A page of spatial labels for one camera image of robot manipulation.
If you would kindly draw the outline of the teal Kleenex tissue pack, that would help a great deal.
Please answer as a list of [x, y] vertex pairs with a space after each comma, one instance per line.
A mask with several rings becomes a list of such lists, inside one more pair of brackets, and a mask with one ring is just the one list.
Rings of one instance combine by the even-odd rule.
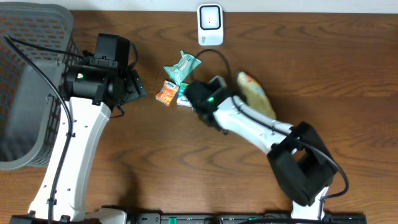
[[178, 96], [177, 96], [177, 104], [179, 106], [185, 106], [191, 108], [191, 103], [187, 99], [187, 97], [184, 94], [184, 91], [188, 85], [186, 83], [181, 83], [178, 89]]

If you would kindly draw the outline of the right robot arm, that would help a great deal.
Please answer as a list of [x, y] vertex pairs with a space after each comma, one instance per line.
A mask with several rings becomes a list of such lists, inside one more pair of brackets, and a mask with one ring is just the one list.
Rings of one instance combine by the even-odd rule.
[[184, 94], [204, 123], [236, 133], [267, 156], [277, 183], [293, 201], [292, 218], [324, 218], [338, 166], [309, 124], [293, 126], [264, 116], [221, 81], [194, 81]]

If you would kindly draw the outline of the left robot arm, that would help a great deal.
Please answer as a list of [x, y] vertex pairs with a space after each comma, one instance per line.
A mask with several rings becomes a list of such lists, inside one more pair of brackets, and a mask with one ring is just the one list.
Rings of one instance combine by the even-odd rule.
[[98, 141], [114, 106], [146, 92], [135, 69], [75, 65], [62, 77], [66, 104], [45, 177], [26, 215], [11, 223], [130, 223], [123, 208], [86, 211], [86, 191]]

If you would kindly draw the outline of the large yellow wipes pack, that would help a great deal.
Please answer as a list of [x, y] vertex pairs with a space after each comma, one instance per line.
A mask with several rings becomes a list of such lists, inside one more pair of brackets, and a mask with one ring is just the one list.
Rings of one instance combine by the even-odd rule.
[[271, 119], [277, 116], [262, 86], [244, 71], [237, 73], [236, 83], [246, 102], [254, 110]]

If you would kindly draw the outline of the orange Kleenex tissue pack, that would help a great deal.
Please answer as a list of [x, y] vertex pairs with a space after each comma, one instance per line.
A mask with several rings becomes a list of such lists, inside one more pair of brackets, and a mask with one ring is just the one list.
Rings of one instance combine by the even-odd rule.
[[158, 94], [155, 95], [156, 100], [169, 106], [175, 94], [178, 92], [179, 86], [173, 82], [164, 81], [164, 84]]

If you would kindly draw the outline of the teal crinkled snack pack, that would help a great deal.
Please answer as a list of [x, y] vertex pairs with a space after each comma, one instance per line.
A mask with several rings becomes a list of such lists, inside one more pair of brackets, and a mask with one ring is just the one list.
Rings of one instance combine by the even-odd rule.
[[181, 59], [177, 64], [164, 67], [164, 70], [176, 85], [183, 83], [189, 74], [191, 74], [194, 69], [201, 64], [201, 60], [191, 54], [186, 54], [182, 50], [180, 51], [180, 54]]

